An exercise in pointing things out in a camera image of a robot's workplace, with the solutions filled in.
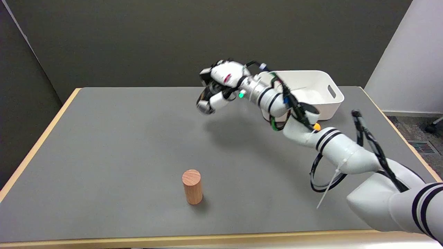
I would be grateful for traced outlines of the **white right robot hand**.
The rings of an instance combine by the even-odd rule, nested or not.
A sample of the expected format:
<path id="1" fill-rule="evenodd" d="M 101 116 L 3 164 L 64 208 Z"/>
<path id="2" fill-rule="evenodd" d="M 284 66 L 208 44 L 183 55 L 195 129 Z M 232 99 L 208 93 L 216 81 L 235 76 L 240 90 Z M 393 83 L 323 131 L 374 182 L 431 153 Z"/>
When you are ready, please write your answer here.
<path id="1" fill-rule="evenodd" d="M 250 76 L 245 65 L 232 60 L 220 60 L 203 69 L 199 77 L 205 88 L 197 99 L 197 110 L 203 115 L 211 115 L 225 107 L 235 99 L 235 92 Z"/>

